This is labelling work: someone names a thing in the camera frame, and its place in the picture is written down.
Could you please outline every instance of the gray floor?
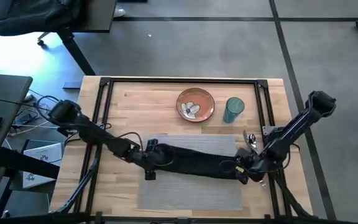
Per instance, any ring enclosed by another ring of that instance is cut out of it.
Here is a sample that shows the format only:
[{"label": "gray floor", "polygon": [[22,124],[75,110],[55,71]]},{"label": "gray floor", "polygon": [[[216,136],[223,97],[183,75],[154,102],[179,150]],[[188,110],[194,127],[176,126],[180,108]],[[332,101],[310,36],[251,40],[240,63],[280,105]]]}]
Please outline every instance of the gray floor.
[{"label": "gray floor", "polygon": [[[276,5],[280,17],[358,17],[358,0],[276,0]],[[140,17],[272,16],[268,0],[121,6],[128,16]],[[353,22],[282,22],[282,28],[302,99],[312,90],[337,98],[335,113],[312,131],[337,218],[358,222],[358,31]],[[60,87],[81,80],[81,70],[57,35],[44,39],[47,50],[35,44],[38,35],[0,37],[0,73],[30,75],[31,89],[76,99],[78,92]],[[282,78],[291,113],[298,113],[274,22],[113,22],[110,34],[76,34],[75,40],[100,75]],[[61,141],[47,129],[10,141],[21,148],[26,138]],[[304,141],[301,147],[314,213],[325,217]]]}]

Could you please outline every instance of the gray placemat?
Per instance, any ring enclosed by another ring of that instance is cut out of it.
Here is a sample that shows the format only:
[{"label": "gray placemat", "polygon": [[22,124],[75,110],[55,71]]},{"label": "gray placemat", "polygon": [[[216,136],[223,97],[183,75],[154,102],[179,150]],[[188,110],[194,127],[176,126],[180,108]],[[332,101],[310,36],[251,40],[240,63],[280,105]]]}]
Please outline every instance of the gray placemat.
[{"label": "gray placemat", "polygon": [[[145,136],[156,138],[159,143],[171,144],[233,156],[236,143],[233,136]],[[140,175],[137,207],[161,210],[242,210],[241,184],[235,180],[214,179],[196,175],[156,171],[156,180],[144,180]]]}]

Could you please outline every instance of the chair wheel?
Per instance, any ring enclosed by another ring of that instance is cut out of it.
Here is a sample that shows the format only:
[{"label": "chair wheel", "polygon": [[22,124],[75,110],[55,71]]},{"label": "chair wheel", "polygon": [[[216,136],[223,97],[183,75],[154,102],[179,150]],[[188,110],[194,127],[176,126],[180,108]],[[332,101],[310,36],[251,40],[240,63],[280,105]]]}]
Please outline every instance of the chair wheel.
[{"label": "chair wheel", "polygon": [[43,40],[38,40],[37,44],[38,44],[39,46],[44,46],[44,45],[45,45],[45,43],[44,43]]},{"label": "chair wheel", "polygon": [[9,218],[11,217],[11,214],[9,213],[8,210],[5,210],[3,213],[2,213],[2,217],[1,218]]}]

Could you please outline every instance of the metal clamp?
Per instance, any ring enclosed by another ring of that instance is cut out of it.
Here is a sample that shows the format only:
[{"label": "metal clamp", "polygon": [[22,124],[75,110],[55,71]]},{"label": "metal clamp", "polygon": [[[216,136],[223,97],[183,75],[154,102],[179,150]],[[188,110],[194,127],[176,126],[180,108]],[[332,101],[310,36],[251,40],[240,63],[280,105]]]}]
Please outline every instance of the metal clamp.
[{"label": "metal clamp", "polygon": [[262,126],[264,136],[268,136],[277,126]]}]

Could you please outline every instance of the flower design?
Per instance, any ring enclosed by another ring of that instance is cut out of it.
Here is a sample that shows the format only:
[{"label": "flower design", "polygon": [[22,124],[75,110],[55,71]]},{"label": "flower design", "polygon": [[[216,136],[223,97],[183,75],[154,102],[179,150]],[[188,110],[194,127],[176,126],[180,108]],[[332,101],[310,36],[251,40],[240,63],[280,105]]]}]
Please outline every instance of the flower design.
[{"label": "flower design", "polygon": [[34,174],[28,174],[28,176],[26,177],[26,179],[29,180],[29,181],[35,180]]},{"label": "flower design", "polygon": [[193,102],[187,102],[181,104],[181,111],[190,119],[196,119],[196,113],[200,110],[199,105],[195,105]]}]

